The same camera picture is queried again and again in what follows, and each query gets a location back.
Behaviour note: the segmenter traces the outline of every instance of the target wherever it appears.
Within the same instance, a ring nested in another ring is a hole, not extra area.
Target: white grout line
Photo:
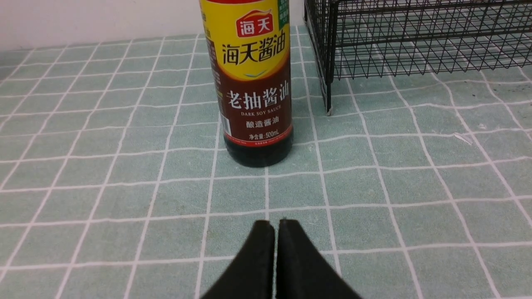
[[[165,147],[164,147],[163,159],[161,161],[161,166],[159,167],[159,174],[157,175],[157,183],[155,184],[155,188],[153,189],[152,199],[150,201],[149,208],[148,208],[148,216],[146,218],[146,221],[144,222],[142,233],[140,234],[140,240],[139,240],[138,245],[137,245],[137,251],[135,253],[135,262],[136,263],[134,263],[133,267],[131,268],[131,273],[129,275],[129,280],[128,280],[128,284],[126,286],[126,291],[124,292],[124,297],[123,297],[124,299],[128,299],[129,298],[129,293],[130,293],[131,287],[133,285],[133,279],[135,278],[135,273],[137,271],[137,263],[140,260],[140,254],[142,252],[142,248],[143,248],[143,245],[144,245],[144,240],[146,238],[146,232],[148,230],[149,219],[152,216],[153,206],[155,204],[155,199],[157,198],[157,193],[159,191],[159,186],[161,184],[161,180],[162,180],[162,176],[163,176],[163,172],[164,172],[164,165],[166,164],[166,159],[168,157],[168,152],[169,152],[169,147],[170,147],[170,139],[172,138],[173,129],[174,129],[176,123],[177,123],[177,117],[179,116],[181,103],[183,102],[183,97],[185,95],[185,89],[186,89],[187,82],[188,82],[188,76],[190,75],[190,69],[191,69],[192,63],[194,61],[194,52],[196,51],[198,38],[199,38],[199,35],[196,36],[196,39],[194,41],[194,48],[192,50],[192,55],[190,56],[190,62],[189,62],[189,65],[188,65],[189,70],[187,71],[187,74],[185,76],[184,87],[181,90],[181,95],[179,96],[179,103],[177,105],[176,113],[175,113],[174,118],[173,118],[173,123],[172,123],[172,126],[170,127],[170,131],[169,131],[167,139],[166,139],[166,144],[165,144]]]
[[[346,79],[347,87],[349,89],[349,92],[351,93],[351,99],[353,101],[353,105],[356,108],[357,112],[360,112],[360,108],[356,102],[356,98],[353,95],[353,89],[351,87],[351,84],[349,84],[348,79]],[[392,203],[390,201],[390,196],[388,194],[388,189],[386,188],[386,184],[384,183],[383,174],[381,172],[379,161],[377,159],[377,154],[375,153],[375,149],[373,148],[373,143],[371,142],[371,137],[369,135],[368,126],[366,125],[366,121],[362,113],[360,113],[360,119],[362,121],[362,127],[364,128],[364,133],[366,134],[366,139],[368,141],[368,146],[371,151],[371,156],[373,158],[373,163],[376,166],[377,169],[377,175],[379,177],[381,188],[383,189],[384,198],[386,200],[386,206],[388,208],[388,213],[390,215],[390,219],[392,221],[392,225],[394,227],[395,234],[397,236],[397,240],[399,241],[399,245],[401,246],[401,251],[403,252],[405,256],[406,263],[408,265],[408,268],[410,270],[410,274],[412,276],[412,282],[415,286],[415,291],[418,296],[418,299],[423,299],[423,292],[421,291],[421,285],[419,284],[418,275],[416,274],[414,264],[412,263],[412,259],[410,258],[410,254],[408,253],[408,250],[406,249],[406,243],[404,242],[403,235],[401,233],[401,230],[399,228],[399,225],[397,224],[397,220],[395,219],[394,210],[392,208]]]
[[[218,148],[220,144],[220,124],[221,124],[221,114],[218,114],[218,127],[216,130],[216,144],[215,148]],[[194,299],[199,299],[201,294],[201,280],[202,280],[202,274],[203,274],[203,264],[205,261],[205,251],[207,246],[207,233],[209,231],[209,219],[211,215],[211,203],[212,203],[212,191],[214,186],[214,176],[216,174],[216,163],[218,158],[218,151],[214,152],[214,159],[212,161],[212,170],[211,170],[211,178],[209,179],[209,194],[207,196],[207,208],[206,208],[206,214],[205,214],[205,225],[203,227],[203,236],[201,240],[201,249],[199,252],[199,266],[198,266],[198,273],[196,278],[196,287],[194,290]]]
[[[129,51],[129,47],[126,49],[126,52],[124,53],[123,58],[126,57],[128,51]],[[154,62],[154,64],[153,64],[152,69],[155,69],[156,64],[157,64],[157,59],[155,59],[155,62]],[[109,88],[109,86],[111,85],[111,82],[112,82],[113,79],[114,79],[114,76],[115,76],[115,75],[113,75],[113,76],[111,77],[111,79],[110,79],[109,82],[107,83],[106,88]],[[148,78],[147,78],[147,80],[146,80],[146,84],[145,84],[145,86],[148,85],[148,83],[149,83],[151,77],[152,77],[152,74],[150,73],[150,75],[148,76]],[[142,99],[142,95],[144,94],[144,90],[145,90],[145,89],[143,89],[143,91],[140,93],[140,95],[139,95],[139,97],[138,97],[138,99],[137,99],[137,103],[136,103],[136,104],[139,104],[140,100]],[[96,104],[96,106],[99,105],[99,103],[100,103],[100,101],[102,100],[102,98],[103,98],[104,95],[105,95],[105,93],[103,93],[103,94],[101,95],[101,97],[100,97],[100,99],[98,100],[98,103]],[[127,124],[126,124],[126,127],[122,130],[122,136],[121,136],[121,138],[120,138],[120,141],[118,142],[118,147],[117,147],[117,150],[116,150],[116,155],[113,157],[113,160],[111,161],[111,165],[109,166],[109,170],[107,171],[107,175],[106,175],[105,180],[104,180],[104,185],[100,188],[100,190],[99,190],[99,192],[98,192],[98,196],[96,197],[96,201],[95,201],[95,203],[94,203],[94,205],[93,205],[93,208],[92,208],[92,210],[90,211],[89,218],[88,218],[89,221],[94,217],[94,214],[96,213],[96,209],[98,208],[99,202],[100,202],[100,200],[101,200],[101,198],[102,198],[103,191],[104,191],[104,189],[105,189],[105,184],[107,184],[107,183],[109,182],[109,178],[111,177],[111,173],[112,173],[113,168],[114,168],[114,165],[115,165],[115,163],[116,163],[116,161],[117,161],[118,154],[120,153],[120,149],[122,148],[122,142],[123,142],[124,138],[126,137],[126,131],[127,131],[127,128],[128,128],[128,126],[131,124],[131,122],[132,122],[132,120],[133,120],[133,115],[135,114],[135,111],[136,111],[136,110],[137,110],[136,107],[133,108],[132,112],[131,112],[130,115],[129,115],[129,119],[128,119],[128,122],[127,122]],[[90,118],[90,116],[87,118],[87,121],[85,122],[85,125],[84,125],[84,126],[88,125],[89,118]],[[74,253],[73,253],[72,258],[71,258],[71,260],[70,260],[70,265],[69,265],[69,267],[66,269],[66,272],[65,272],[65,274],[64,274],[64,276],[63,276],[63,280],[61,281],[61,284],[60,284],[60,286],[59,286],[59,288],[58,288],[58,290],[57,290],[57,294],[55,295],[56,299],[59,299],[59,298],[61,297],[62,293],[63,293],[63,290],[64,290],[64,288],[65,288],[65,285],[67,284],[67,281],[68,281],[68,279],[69,279],[69,277],[70,277],[70,273],[72,272],[72,265],[76,263],[76,259],[78,258],[78,254],[79,254],[79,252],[80,252],[80,250],[81,250],[81,246],[82,246],[82,244],[83,244],[83,241],[85,240],[85,237],[87,236],[87,231],[89,230],[89,226],[90,226],[90,222],[87,222],[87,223],[85,224],[84,230],[83,230],[83,232],[81,233],[81,236],[80,236],[80,238],[79,238],[79,240],[78,240],[78,243],[77,243],[77,245],[76,245],[76,249],[74,250]]]
[[[300,39],[299,29],[297,27],[296,27],[296,37],[297,37],[298,45],[301,46],[301,39]],[[300,57],[301,57],[301,60],[303,61],[303,51],[301,50],[301,48],[300,48]],[[314,146],[315,146],[315,149],[316,149],[316,156],[318,158],[318,169],[319,169],[320,180],[321,180],[321,189],[322,189],[322,192],[323,192],[323,200],[325,202],[325,207],[326,207],[325,210],[326,210],[327,222],[328,222],[328,226],[329,226],[329,236],[330,236],[330,242],[331,242],[331,248],[332,248],[332,255],[334,257],[336,272],[338,273],[338,275],[341,276],[342,275],[342,269],[340,267],[340,259],[338,258],[338,253],[336,253],[336,236],[335,236],[335,233],[334,233],[334,226],[333,226],[333,219],[331,217],[331,211],[330,211],[330,208],[329,208],[329,197],[327,195],[327,187],[325,185],[325,176],[323,175],[323,163],[321,161],[320,145],[318,143],[318,133],[317,133],[316,124],[315,124],[315,121],[314,121],[314,116],[313,116],[314,113],[312,112],[312,104],[310,102],[310,97],[309,97],[309,95],[310,95],[309,82],[306,79],[305,65],[303,64],[303,62],[301,62],[301,67],[302,67],[302,70],[303,70],[303,77],[305,77],[304,83],[305,83],[305,91],[306,91],[306,95],[307,95],[307,105],[308,105],[308,108],[309,108],[310,122],[312,124],[312,134],[313,134],[313,137],[314,137]]]
[[[56,58],[56,61],[61,57],[61,55],[63,55],[64,51],[65,51],[66,47],[61,51],[61,53],[59,54],[59,56]],[[91,53],[91,56],[92,57],[94,55],[94,53],[96,52],[96,47],[94,48],[93,52]],[[81,70],[79,71],[78,74],[81,74],[81,72],[83,72],[83,69],[85,69],[85,67],[87,66],[87,64],[89,63],[90,61],[90,58],[89,60],[87,60],[87,62],[85,63],[85,65],[83,66],[83,68],[81,68]],[[48,70],[44,73],[43,77],[46,76],[46,74],[50,71],[52,67],[49,67]],[[72,88],[72,86],[74,86],[74,84],[76,83],[76,80],[73,80],[72,83],[70,84],[68,90],[70,90]],[[66,94],[64,96],[61,97],[61,99],[58,101],[58,103],[56,104],[54,110],[57,110],[57,108],[59,108],[59,106],[61,105],[62,101],[64,100]],[[41,125],[41,128],[39,129],[39,132],[42,132],[44,130],[44,128],[46,127],[47,123],[48,123],[48,120],[50,119],[52,115],[50,114],[46,119],[45,121],[43,122],[43,124]],[[37,137],[37,135],[34,135],[30,142],[28,143],[28,145],[26,146],[26,149],[24,150],[24,152],[22,153],[21,157],[24,158],[26,156],[26,154],[28,153],[30,147],[32,146],[33,142],[35,141],[35,138]],[[69,153],[71,153],[74,149],[74,146],[76,144],[76,141],[74,141],[74,143],[72,144],[71,148],[70,148],[70,151]],[[39,216],[40,212],[42,211],[44,205],[46,204],[46,201],[47,199],[49,198],[50,194],[52,193],[52,188],[55,186],[55,184],[57,183],[58,179],[59,179],[59,176],[61,174],[61,172],[63,171],[65,165],[67,164],[67,160],[68,159],[65,159],[63,161],[63,164],[61,165],[61,168],[59,169],[59,171],[57,172],[55,178],[54,178],[54,181],[52,182],[52,187],[50,188],[50,190],[47,191],[45,197],[43,198],[43,200],[41,201],[40,205],[39,205],[39,208],[37,209],[37,211],[35,212],[34,216],[31,218],[31,221],[30,221],[30,224],[27,226],[26,230],[24,231],[24,233],[22,234],[22,236],[20,237],[19,239],[19,242],[17,243],[15,249],[13,250],[13,252],[11,253],[10,257],[8,258],[8,260],[6,261],[6,267],[9,267],[12,263],[13,263],[13,260],[15,258],[15,256],[17,255],[18,251],[20,250],[20,248],[22,247],[22,244],[24,243],[24,241],[26,240],[26,237],[28,236],[29,234],[29,231],[32,227],[32,224],[36,222],[37,220],[37,217]],[[13,169],[10,171],[10,173],[6,176],[6,178],[4,179],[4,182],[0,185],[0,190],[3,190],[4,187],[5,187],[5,184],[9,181],[10,177],[15,173],[15,170],[17,169],[17,167],[20,165],[20,163],[17,163]],[[4,279],[6,275],[6,271],[2,271],[2,273],[0,274],[0,283],[2,282],[2,280]]]

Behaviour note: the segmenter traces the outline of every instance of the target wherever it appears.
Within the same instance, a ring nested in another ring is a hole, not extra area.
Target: tiled surface
[[[202,36],[0,53],[0,298],[197,298],[283,217],[364,298],[532,297],[532,68],[335,81],[326,117],[305,32],[268,169]]]

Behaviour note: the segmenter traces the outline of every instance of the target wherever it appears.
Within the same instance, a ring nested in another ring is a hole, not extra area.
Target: metal wire grid
[[[453,72],[532,63],[528,1],[340,2],[334,77]]]

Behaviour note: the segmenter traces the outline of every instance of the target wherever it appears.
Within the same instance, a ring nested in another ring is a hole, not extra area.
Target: bottle label
[[[288,0],[200,0],[225,136],[249,147],[292,131]]]

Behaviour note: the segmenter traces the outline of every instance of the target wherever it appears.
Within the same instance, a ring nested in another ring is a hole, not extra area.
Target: yellow label
[[[221,71],[250,81],[266,78],[284,65],[290,57],[287,2],[200,0],[203,26]]]

